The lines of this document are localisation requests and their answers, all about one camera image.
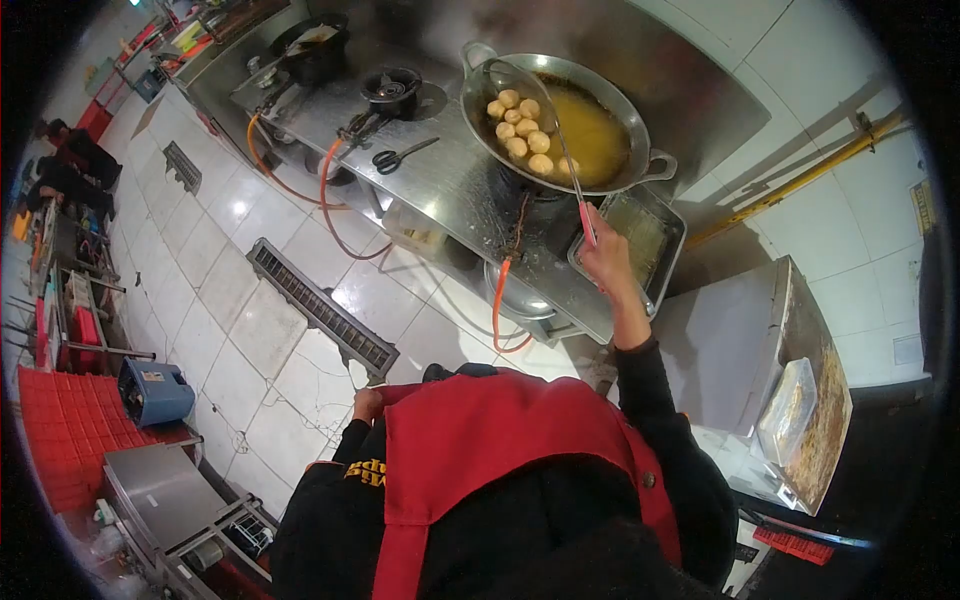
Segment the hand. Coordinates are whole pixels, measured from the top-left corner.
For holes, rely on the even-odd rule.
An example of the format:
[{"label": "hand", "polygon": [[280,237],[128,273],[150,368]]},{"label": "hand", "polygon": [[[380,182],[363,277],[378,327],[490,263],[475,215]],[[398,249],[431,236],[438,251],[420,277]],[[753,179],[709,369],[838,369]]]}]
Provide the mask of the hand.
[{"label": "hand", "polygon": [[353,418],[373,426],[373,420],[383,416],[383,396],[377,390],[364,388],[353,396]]},{"label": "hand", "polygon": [[593,204],[587,204],[587,212],[596,232],[597,245],[592,248],[587,242],[580,249],[584,270],[613,303],[633,300],[637,296],[636,279],[630,267],[627,239],[607,225]]}]

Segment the frying pan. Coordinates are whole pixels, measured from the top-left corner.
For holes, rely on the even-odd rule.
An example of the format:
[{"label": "frying pan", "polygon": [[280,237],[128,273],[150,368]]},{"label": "frying pan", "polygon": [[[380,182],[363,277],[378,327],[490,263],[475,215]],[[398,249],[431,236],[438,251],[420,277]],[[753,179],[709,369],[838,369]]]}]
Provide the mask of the frying pan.
[{"label": "frying pan", "polygon": [[[481,55],[483,61],[474,66],[470,57]],[[497,92],[515,82],[500,82],[491,65],[499,60],[533,73],[545,73],[577,85],[606,110],[608,110],[626,130],[630,138],[630,157],[611,180],[591,187],[583,186],[585,196],[607,196],[621,192],[638,183],[651,180],[669,180],[677,173],[677,159],[668,153],[651,148],[650,133],[637,112],[636,107],[623,95],[616,85],[581,64],[570,60],[550,57],[543,54],[508,54],[499,57],[487,44],[471,41],[460,51],[464,66],[464,85],[460,90],[460,105],[464,119],[481,144],[507,167],[520,173],[528,180],[535,181],[554,189],[575,194],[572,187],[559,185],[554,181],[542,180],[533,173],[513,164],[502,150],[502,144],[496,140],[494,127],[487,116],[487,103],[496,98]],[[658,173],[648,173],[654,161],[662,161],[664,168]]]},{"label": "frying pan", "polygon": [[[270,44],[271,54],[280,59],[277,68],[290,73],[290,77],[299,85],[313,86],[330,81],[347,66],[346,47],[350,39],[347,23],[346,15],[328,12],[301,21],[283,32]],[[290,44],[307,30],[320,25],[329,25],[337,33],[320,43],[304,44],[309,47],[304,52],[286,56]]]}]

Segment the dough ball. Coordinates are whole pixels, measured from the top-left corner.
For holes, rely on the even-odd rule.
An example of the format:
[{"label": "dough ball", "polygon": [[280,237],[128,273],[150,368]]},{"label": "dough ball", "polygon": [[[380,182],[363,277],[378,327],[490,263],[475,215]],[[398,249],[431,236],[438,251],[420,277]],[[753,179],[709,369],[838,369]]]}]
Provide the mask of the dough ball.
[{"label": "dough ball", "polygon": [[553,173],[553,160],[550,160],[550,156],[547,155],[530,156],[527,166],[537,175],[546,176]]},{"label": "dough ball", "polygon": [[506,111],[507,107],[503,106],[503,103],[499,100],[494,100],[487,105],[487,114],[494,119],[502,119],[503,113]]},{"label": "dough ball", "polygon": [[507,110],[505,113],[503,113],[503,120],[506,121],[507,123],[510,123],[511,125],[516,125],[517,123],[520,122],[520,119],[522,118],[523,116],[520,115],[520,111],[517,110],[516,108],[511,108],[510,110]]},{"label": "dough ball", "polygon": [[527,156],[527,143],[522,137],[511,137],[507,140],[507,152],[510,158],[517,159]]},{"label": "dough ball", "polygon": [[520,104],[520,95],[516,93],[515,89],[505,89],[496,95],[496,99],[500,101],[500,104],[504,108],[513,108],[516,105]]},{"label": "dough ball", "polygon": [[546,154],[546,151],[550,150],[550,136],[544,132],[530,132],[527,135],[527,144],[530,145],[530,150],[538,155]]},{"label": "dough ball", "polygon": [[520,137],[526,137],[530,132],[538,132],[539,130],[540,126],[537,125],[537,121],[530,119],[522,119],[516,124],[516,134]]},{"label": "dough ball", "polygon": [[[580,163],[577,162],[577,159],[571,158],[570,160],[573,161],[573,172],[580,173]],[[557,163],[557,168],[560,169],[560,172],[564,175],[564,177],[570,177],[570,165],[566,162],[566,158],[560,159],[560,162]]]},{"label": "dough ball", "polygon": [[540,116],[540,103],[533,98],[527,98],[520,103],[520,114],[524,119],[536,119]]},{"label": "dough ball", "polygon": [[516,129],[510,123],[501,123],[496,126],[496,136],[501,142],[505,142],[516,135]]}]

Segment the white tile floor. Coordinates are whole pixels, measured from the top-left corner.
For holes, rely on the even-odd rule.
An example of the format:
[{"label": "white tile floor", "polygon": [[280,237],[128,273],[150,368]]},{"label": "white tile floor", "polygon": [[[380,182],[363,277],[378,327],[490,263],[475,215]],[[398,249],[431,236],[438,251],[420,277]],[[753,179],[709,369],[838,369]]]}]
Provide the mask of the white tile floor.
[{"label": "white tile floor", "polygon": [[[259,237],[396,343],[391,383],[420,381],[432,362],[507,365],[547,379],[588,376],[600,348],[586,337],[499,357],[486,301],[402,249],[370,262],[349,258],[316,206],[288,196],[210,136],[175,89],[168,86],[155,102],[153,119],[136,137],[147,106],[133,96],[102,138],[125,165],[110,227],[128,290],[121,318],[137,349],[179,365],[197,392],[191,422],[206,438],[208,462],[233,487],[261,497],[273,515],[283,513],[306,465],[332,455],[354,388],[365,382],[351,379],[337,346],[306,329],[305,318],[257,279],[245,254]],[[163,172],[161,147],[171,140],[203,172],[196,196]],[[316,190],[298,171],[277,172],[301,193]],[[356,213],[332,216],[355,251],[389,241]],[[501,318],[500,329],[510,335],[517,327]]]}]

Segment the floor grate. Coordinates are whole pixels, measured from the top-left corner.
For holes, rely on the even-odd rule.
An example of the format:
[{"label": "floor grate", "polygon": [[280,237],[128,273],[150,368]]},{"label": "floor grate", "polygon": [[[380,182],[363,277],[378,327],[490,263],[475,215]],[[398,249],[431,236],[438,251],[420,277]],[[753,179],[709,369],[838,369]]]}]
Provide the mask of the floor grate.
[{"label": "floor grate", "polygon": [[177,171],[175,177],[177,181],[182,181],[186,191],[194,196],[200,190],[200,183],[204,180],[204,174],[200,172],[193,161],[186,157],[177,142],[170,142],[163,149],[163,155],[167,158],[167,171],[174,169]]},{"label": "floor grate", "polygon": [[265,238],[247,253],[253,270],[274,284],[280,294],[303,313],[310,326],[324,332],[340,348],[378,377],[386,377],[400,353],[358,322],[340,304],[322,292]]}]

